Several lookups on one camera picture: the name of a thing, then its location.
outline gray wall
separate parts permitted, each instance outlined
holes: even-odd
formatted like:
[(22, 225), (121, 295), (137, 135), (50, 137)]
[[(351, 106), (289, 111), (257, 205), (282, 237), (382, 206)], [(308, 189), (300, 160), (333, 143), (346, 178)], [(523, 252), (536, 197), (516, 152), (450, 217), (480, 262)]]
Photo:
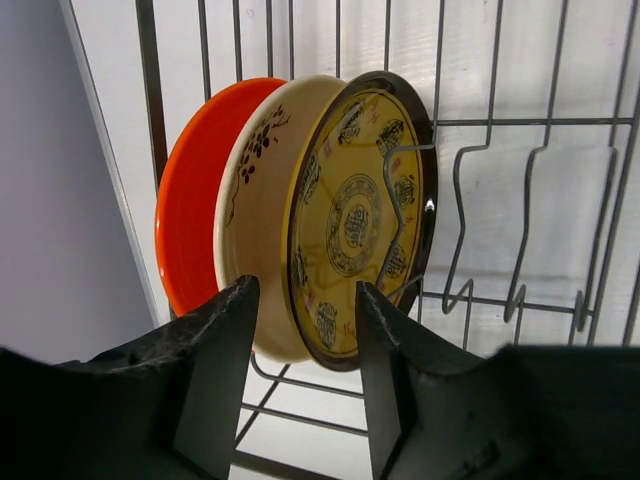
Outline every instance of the gray wall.
[(46, 361), (154, 325), (100, 128), (58, 2), (0, 1), (0, 344)]

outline patterned yellow plate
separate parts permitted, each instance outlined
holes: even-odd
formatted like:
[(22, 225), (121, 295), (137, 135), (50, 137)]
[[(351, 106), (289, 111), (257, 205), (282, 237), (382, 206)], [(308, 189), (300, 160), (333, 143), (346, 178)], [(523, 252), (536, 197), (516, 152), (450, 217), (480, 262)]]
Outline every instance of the patterned yellow plate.
[[(395, 74), (372, 72), (331, 101), (298, 160), (285, 211), (283, 287), (307, 349), (331, 370), (358, 368), (356, 282), (376, 281), (398, 229), (385, 155), (431, 139), (413, 88)], [(438, 191), (435, 149), (396, 153), (389, 172), (404, 225), (382, 279), (387, 295), (426, 268)], [(417, 293), (414, 283), (394, 303), (407, 312)]]

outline white plate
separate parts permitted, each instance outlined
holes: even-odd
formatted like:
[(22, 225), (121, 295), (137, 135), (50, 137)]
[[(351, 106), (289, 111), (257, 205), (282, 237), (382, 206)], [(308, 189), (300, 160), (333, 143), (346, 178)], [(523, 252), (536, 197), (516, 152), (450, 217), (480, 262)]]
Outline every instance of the white plate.
[(214, 219), (220, 289), (240, 275), (260, 280), (253, 348), (274, 360), (309, 358), (287, 312), (280, 236), (296, 161), (316, 120), (345, 82), (326, 75), (295, 79), (269, 95), (240, 132), (222, 176)]

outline red-orange bowl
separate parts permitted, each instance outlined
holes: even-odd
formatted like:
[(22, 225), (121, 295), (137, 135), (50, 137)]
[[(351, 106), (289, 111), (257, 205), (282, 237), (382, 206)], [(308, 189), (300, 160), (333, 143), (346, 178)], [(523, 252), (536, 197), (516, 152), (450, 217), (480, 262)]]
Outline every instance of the red-orange bowl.
[(176, 315), (218, 293), (213, 265), (213, 218), (229, 153), (262, 101), (285, 84), (254, 78), (220, 91), (191, 118), (167, 161), (158, 189), (156, 261)]

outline plate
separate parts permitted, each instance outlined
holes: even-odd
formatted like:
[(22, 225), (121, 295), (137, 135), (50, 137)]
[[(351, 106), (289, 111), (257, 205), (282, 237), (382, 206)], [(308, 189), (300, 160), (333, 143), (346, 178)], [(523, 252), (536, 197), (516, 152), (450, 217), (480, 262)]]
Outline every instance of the plate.
[(260, 103), (286, 82), (256, 78), (220, 91), (180, 134), (158, 189), (156, 261), (180, 316), (218, 292), (211, 251), (213, 213), (229, 152)]
[[(376, 282), (398, 229), (385, 156), (431, 140), (415, 90), (398, 75), (371, 72), (334, 98), (306, 142), (287, 198), (282, 283), (307, 349), (331, 370), (358, 368), (356, 282)], [(435, 149), (395, 153), (389, 173), (403, 225), (382, 278), (387, 295), (426, 268), (438, 193)], [(414, 283), (392, 300), (408, 312), (417, 293)]]
[(305, 140), (345, 85), (335, 77), (313, 75), (290, 81), (267, 97), (238, 136), (218, 194), (213, 236), (218, 285), (229, 285), (241, 275), (258, 277), (253, 348), (276, 361), (309, 359), (284, 301), (280, 231)]

